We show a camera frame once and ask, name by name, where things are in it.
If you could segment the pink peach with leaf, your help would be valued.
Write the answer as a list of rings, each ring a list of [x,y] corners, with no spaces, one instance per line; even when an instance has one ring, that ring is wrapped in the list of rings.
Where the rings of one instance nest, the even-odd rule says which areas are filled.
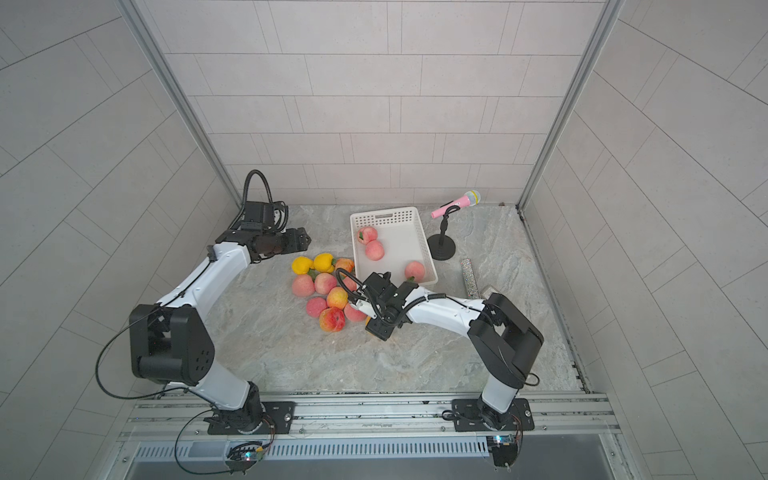
[[[356,239],[363,245],[376,241],[378,239],[378,231],[372,226],[365,226],[359,229],[356,233]]]

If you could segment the white perforated plastic basket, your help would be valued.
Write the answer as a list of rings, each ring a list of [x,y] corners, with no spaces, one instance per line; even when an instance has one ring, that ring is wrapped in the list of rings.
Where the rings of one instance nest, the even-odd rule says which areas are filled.
[[[365,246],[357,239],[364,227],[377,230],[383,245],[384,256],[374,261],[365,254]],[[420,285],[425,287],[438,282],[438,274],[427,244],[427,238],[416,207],[399,207],[350,215],[353,254],[356,276],[365,280],[371,273],[391,273],[391,281],[399,285],[407,279],[405,269],[412,261],[420,262],[425,274]]]

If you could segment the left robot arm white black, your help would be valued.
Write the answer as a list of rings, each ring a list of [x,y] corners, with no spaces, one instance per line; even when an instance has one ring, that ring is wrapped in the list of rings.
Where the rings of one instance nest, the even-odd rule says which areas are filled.
[[[171,293],[136,306],[129,316],[125,330],[132,374],[161,385],[162,394],[188,391],[206,401],[213,410],[207,420],[212,430],[277,429],[258,387],[216,360],[205,320],[249,266],[308,249],[306,230],[289,227],[288,220],[288,205],[271,195],[265,201],[243,198],[229,227],[208,246],[206,259]]]

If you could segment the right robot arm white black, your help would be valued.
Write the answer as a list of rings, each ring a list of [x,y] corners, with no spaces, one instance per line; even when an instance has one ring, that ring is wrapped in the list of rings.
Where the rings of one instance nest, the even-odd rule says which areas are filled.
[[[369,317],[365,330],[382,341],[405,324],[431,325],[467,338],[489,378],[477,400],[477,412],[452,416],[495,431],[522,429],[523,415],[515,399],[528,385],[544,336],[506,296],[493,293],[486,299],[457,299],[412,280],[395,286],[389,272],[372,273],[361,281],[338,268],[334,276],[339,282],[349,279],[357,285],[355,291],[342,288],[353,308]]]

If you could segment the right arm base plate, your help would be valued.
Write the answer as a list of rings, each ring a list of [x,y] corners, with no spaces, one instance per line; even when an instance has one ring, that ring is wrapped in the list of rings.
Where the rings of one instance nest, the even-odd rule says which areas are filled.
[[[459,398],[444,411],[457,432],[528,432],[535,429],[529,402],[515,398],[504,413],[485,405],[480,398]]]

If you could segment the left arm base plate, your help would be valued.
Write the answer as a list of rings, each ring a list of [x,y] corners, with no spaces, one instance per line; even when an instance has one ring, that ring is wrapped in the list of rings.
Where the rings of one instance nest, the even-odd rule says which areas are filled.
[[[288,434],[296,403],[267,401],[258,407],[246,405],[237,411],[218,411],[204,418],[209,435]]]

